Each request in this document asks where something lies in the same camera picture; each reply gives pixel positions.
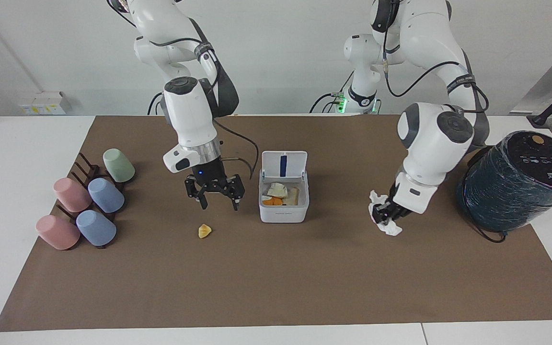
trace blue object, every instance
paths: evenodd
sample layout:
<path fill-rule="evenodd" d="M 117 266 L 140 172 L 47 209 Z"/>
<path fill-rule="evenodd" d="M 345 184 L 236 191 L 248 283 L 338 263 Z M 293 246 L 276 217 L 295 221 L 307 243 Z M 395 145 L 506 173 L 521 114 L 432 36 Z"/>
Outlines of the blue object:
<path fill-rule="evenodd" d="M 527 225 L 552 207 L 552 138 L 511 133 L 469 169 L 456 198 L 485 230 L 506 233 Z"/>
<path fill-rule="evenodd" d="M 96 247 L 110 243 L 116 236 L 116 225 L 94 210 L 81 213 L 76 218 L 76 225 L 83 236 Z"/>
<path fill-rule="evenodd" d="M 280 156 L 280 177 L 287 176 L 287 156 Z"/>
<path fill-rule="evenodd" d="M 123 207 L 125 197 L 116 187 L 105 179 L 94 179 L 88 184 L 88 193 L 105 213 L 114 213 Z"/>

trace pink cup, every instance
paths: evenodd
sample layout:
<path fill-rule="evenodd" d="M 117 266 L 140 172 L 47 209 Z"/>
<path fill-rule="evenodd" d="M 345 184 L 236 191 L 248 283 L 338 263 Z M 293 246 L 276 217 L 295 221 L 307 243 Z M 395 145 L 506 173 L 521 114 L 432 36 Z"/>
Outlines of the pink cup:
<path fill-rule="evenodd" d="M 80 183 L 64 177 L 53 187 L 57 199 L 69 212 L 83 212 L 92 203 L 91 195 Z"/>
<path fill-rule="evenodd" d="M 81 237 L 80 230 L 74 224 L 53 215 L 40 218 L 35 229 L 46 243 L 60 251 L 73 247 Z"/>

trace blue cup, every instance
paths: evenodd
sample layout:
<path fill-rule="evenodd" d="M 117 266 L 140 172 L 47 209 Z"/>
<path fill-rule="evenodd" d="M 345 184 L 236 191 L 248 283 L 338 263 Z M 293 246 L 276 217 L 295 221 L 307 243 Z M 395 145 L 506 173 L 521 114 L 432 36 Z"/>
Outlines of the blue cup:
<path fill-rule="evenodd" d="M 105 213 L 113 213 L 123 207 L 125 197 L 105 179 L 94 179 L 88 184 L 88 193 Z"/>
<path fill-rule="evenodd" d="M 83 236 L 96 247 L 110 243 L 116 236 L 116 225 L 94 210 L 81 213 L 76 218 L 76 225 Z"/>

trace white plastic container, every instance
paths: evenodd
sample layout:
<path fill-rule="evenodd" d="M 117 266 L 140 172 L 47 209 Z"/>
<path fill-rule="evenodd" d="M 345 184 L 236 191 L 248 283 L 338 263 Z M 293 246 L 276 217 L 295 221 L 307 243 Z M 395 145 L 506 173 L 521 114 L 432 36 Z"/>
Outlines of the white plastic container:
<path fill-rule="evenodd" d="M 263 223 L 301 223 L 306 218 L 310 204 L 308 176 L 306 174 L 306 151 L 264 151 L 261 154 L 259 176 L 259 212 Z M 297 187 L 297 206 L 267 206 L 261 196 L 267 193 L 272 183 L 281 183 L 287 188 Z"/>

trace white table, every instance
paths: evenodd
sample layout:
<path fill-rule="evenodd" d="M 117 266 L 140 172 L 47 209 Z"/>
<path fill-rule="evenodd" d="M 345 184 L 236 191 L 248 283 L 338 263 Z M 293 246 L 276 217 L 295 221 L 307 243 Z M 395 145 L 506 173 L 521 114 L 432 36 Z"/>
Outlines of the white table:
<path fill-rule="evenodd" d="M 0 312 L 37 238 L 35 222 L 55 201 L 94 116 L 0 117 Z M 495 144 L 532 129 L 524 117 L 490 117 Z M 552 258 L 552 210 L 533 221 Z M 60 330 L 0 333 L 0 344 L 552 344 L 552 321 L 392 325 Z"/>

